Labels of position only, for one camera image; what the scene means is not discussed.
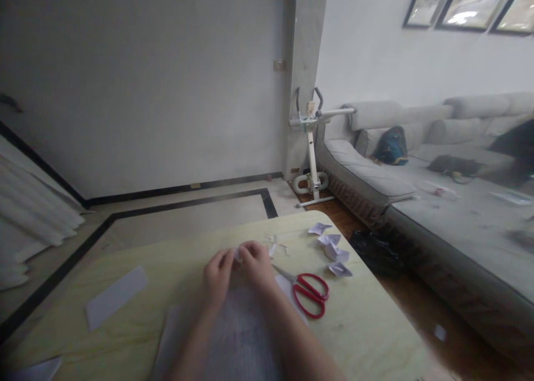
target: white curtain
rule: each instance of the white curtain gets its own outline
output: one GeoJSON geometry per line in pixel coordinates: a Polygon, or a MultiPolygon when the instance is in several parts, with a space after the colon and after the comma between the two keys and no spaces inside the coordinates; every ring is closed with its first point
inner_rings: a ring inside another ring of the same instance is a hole
{"type": "Polygon", "coordinates": [[[84,222],[82,206],[0,137],[0,290],[28,280],[32,256],[59,246],[84,222]]]}

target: sofa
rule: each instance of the sofa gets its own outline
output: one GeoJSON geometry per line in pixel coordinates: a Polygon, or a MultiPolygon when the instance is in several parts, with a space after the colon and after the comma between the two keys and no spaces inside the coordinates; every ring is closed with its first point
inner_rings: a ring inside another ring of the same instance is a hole
{"type": "Polygon", "coordinates": [[[424,107],[394,101],[345,106],[356,113],[318,127],[317,164],[329,175],[330,190],[389,238],[490,344],[532,367],[534,255],[506,232],[534,212],[494,198],[510,191],[486,179],[514,165],[513,157],[488,148],[532,118],[534,93],[452,97],[424,107]],[[404,128],[409,161],[380,165],[371,158],[382,134],[395,125],[404,128]],[[481,177],[460,185],[427,169],[447,154],[481,163],[481,177]],[[454,199],[437,196],[436,187],[454,191],[454,199]]]}

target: picture frame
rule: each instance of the picture frame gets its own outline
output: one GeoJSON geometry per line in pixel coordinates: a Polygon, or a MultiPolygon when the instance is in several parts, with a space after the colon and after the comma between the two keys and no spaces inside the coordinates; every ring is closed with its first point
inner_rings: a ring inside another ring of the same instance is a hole
{"type": "Polygon", "coordinates": [[[534,0],[508,0],[491,33],[530,36],[534,33],[534,0]]]}
{"type": "Polygon", "coordinates": [[[404,18],[404,28],[427,29],[434,25],[445,0],[412,0],[404,18]]]}
{"type": "Polygon", "coordinates": [[[483,33],[508,0],[447,0],[436,29],[483,33]]]}

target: bag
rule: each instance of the bag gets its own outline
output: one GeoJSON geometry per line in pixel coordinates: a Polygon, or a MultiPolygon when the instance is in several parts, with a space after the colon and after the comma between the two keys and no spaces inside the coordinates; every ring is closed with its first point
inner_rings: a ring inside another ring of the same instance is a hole
{"type": "Polygon", "coordinates": [[[385,164],[404,165],[408,162],[407,152],[404,128],[397,125],[382,135],[374,158],[385,164]]]}
{"type": "Polygon", "coordinates": [[[349,243],[373,273],[390,278],[398,278],[402,274],[404,262],[376,233],[354,231],[349,243]]]}
{"type": "Polygon", "coordinates": [[[476,160],[467,160],[460,159],[458,157],[453,157],[450,155],[438,156],[430,163],[427,167],[430,171],[439,172],[440,174],[450,176],[453,181],[456,181],[459,173],[460,176],[468,178],[476,178],[480,168],[483,165],[477,162],[476,160]]]}

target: scissor blade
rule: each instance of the scissor blade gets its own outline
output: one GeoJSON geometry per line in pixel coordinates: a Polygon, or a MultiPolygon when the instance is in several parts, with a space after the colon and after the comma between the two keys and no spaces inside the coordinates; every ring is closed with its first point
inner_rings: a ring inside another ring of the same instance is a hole
{"type": "Polygon", "coordinates": [[[291,275],[289,274],[287,271],[284,271],[282,270],[280,267],[278,267],[277,265],[272,265],[274,268],[276,268],[276,270],[281,273],[281,275],[283,275],[285,278],[287,278],[288,280],[290,280],[292,283],[296,283],[296,276],[294,275],[291,275]]]}

